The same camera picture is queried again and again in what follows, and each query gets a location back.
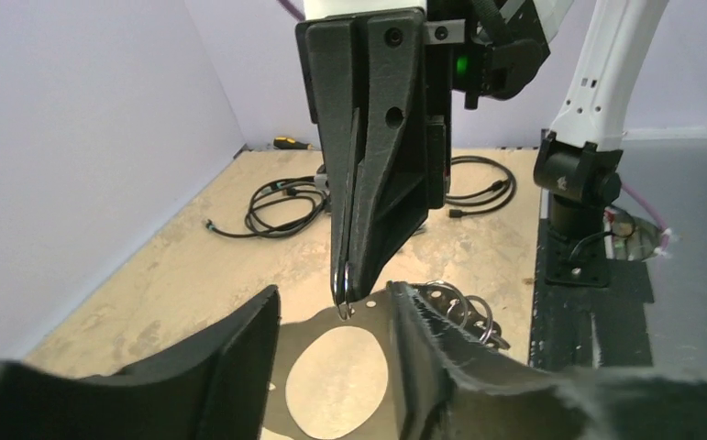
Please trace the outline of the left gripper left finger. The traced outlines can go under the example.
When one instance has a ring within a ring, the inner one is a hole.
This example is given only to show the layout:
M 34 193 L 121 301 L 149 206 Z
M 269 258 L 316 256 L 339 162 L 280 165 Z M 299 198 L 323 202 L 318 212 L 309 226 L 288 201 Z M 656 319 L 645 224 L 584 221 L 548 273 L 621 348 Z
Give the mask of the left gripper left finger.
M 0 439 L 257 439 L 280 309 L 271 285 L 110 375 L 71 379 L 0 360 Z

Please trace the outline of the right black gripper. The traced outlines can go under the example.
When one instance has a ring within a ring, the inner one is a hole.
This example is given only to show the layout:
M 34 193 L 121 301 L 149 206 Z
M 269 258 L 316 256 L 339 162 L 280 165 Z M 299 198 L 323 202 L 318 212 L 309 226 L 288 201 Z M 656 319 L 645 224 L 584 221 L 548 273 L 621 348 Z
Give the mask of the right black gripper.
M 465 41 L 463 19 L 425 24 L 419 8 L 369 14 L 362 25 L 367 92 L 358 108 L 354 19 L 309 20 L 295 30 L 332 202 L 336 304 L 368 296 L 428 209 L 446 202 L 454 48 Z

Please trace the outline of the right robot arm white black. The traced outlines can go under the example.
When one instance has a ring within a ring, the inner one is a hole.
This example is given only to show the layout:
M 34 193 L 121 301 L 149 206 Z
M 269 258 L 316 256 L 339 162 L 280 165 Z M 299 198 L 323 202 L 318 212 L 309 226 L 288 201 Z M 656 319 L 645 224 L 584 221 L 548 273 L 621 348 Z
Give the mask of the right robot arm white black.
M 666 9 L 599 1 L 533 171 L 581 242 L 620 194 L 632 91 Z M 306 1 L 295 28 L 331 196 L 330 291 L 367 297 L 384 266 L 447 199 L 452 94 L 517 96 L 535 79 L 568 1 Z

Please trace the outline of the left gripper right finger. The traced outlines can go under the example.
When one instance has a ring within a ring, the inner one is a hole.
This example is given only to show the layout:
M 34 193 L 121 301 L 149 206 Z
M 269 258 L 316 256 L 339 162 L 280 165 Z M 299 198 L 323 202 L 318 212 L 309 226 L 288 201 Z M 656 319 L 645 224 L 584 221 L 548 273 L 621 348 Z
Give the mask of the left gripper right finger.
M 707 371 L 547 372 L 487 348 L 390 282 L 402 439 L 707 439 Z

